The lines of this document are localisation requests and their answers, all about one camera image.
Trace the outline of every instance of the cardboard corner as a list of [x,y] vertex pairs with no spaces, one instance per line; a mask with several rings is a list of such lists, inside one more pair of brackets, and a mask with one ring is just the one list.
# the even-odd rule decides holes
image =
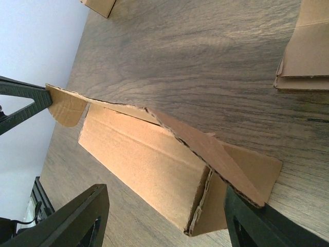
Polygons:
[[282,67],[283,67],[283,57],[281,58],[280,63],[279,63],[279,66],[277,68],[277,73],[276,73],[277,76],[281,75],[281,73],[282,73]]
[[227,228],[224,212],[226,188],[225,182],[210,170],[205,182],[205,192],[186,235],[195,237]]
[[193,206],[191,208],[189,220],[187,222],[186,227],[184,228],[184,234],[189,237],[194,236],[195,227],[198,225],[200,216],[203,213],[204,201],[208,194],[209,181],[211,180],[212,176],[213,176],[212,170],[209,167],[205,166],[203,176],[200,180],[198,189],[195,193],[195,198],[194,198]]
[[81,0],[81,2],[101,16],[108,18],[116,0]]
[[53,118],[64,127],[76,126],[87,106],[87,101],[60,87],[47,84],[46,90],[52,98],[53,103],[48,110]]

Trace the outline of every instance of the black metal frame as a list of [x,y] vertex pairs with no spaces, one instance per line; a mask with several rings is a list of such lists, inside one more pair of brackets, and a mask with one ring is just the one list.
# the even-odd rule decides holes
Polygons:
[[50,92],[44,87],[15,81],[2,76],[0,76],[0,95],[31,98],[34,100],[34,103],[8,116],[0,110],[0,135],[52,104]]
[[31,197],[35,205],[38,202],[42,202],[41,209],[38,212],[38,222],[47,219],[50,215],[55,213],[55,210],[40,183],[40,177],[35,178]]
[[225,215],[233,247],[328,247],[268,204],[258,209],[228,186]]
[[16,232],[17,224],[10,219],[0,218],[0,244],[11,239]]
[[108,218],[107,186],[95,184],[46,220],[1,247],[101,247]]

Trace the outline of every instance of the cardboard piece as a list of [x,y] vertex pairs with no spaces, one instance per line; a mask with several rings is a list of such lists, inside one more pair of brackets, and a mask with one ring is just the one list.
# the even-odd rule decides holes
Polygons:
[[329,1],[303,0],[274,87],[329,90]]
[[80,0],[85,6],[108,18],[116,0]]
[[47,85],[58,123],[75,126],[90,103],[79,144],[188,236],[225,229],[227,184],[264,206],[282,163],[218,141],[150,108],[110,103]]

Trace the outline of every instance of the wooden floor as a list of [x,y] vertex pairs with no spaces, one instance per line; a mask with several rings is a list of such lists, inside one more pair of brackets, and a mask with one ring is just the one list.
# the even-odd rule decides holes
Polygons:
[[[269,204],[329,240],[329,96],[279,94],[277,65],[299,0],[117,0],[90,11],[68,89],[147,105],[225,142],[283,161]],[[188,238],[56,126],[41,182],[55,209],[94,183],[109,189],[104,246],[230,246]]]

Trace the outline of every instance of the cardboard flap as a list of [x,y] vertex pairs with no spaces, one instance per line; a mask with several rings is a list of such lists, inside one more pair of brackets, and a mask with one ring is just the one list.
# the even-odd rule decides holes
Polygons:
[[281,77],[329,76],[329,1],[304,0],[289,41]]
[[52,85],[46,85],[46,90],[50,91],[53,101],[48,108],[49,112],[59,124],[65,127],[74,127],[78,124],[88,102],[153,124],[159,124],[154,117],[147,113],[145,108],[92,99]]
[[222,180],[255,206],[265,205],[264,198],[248,179],[234,159],[225,151],[223,145],[209,136],[175,118],[149,109],[161,125],[169,130],[178,141],[203,160]]
[[[268,157],[257,152],[237,147],[225,142],[220,142],[225,151],[234,159],[249,180],[263,196],[264,201],[268,201],[272,188],[279,176],[282,163],[273,157]],[[218,176],[211,176],[207,184],[208,190],[203,198],[201,209],[196,211],[197,223],[190,226],[191,236],[226,229],[225,194],[227,186]]]

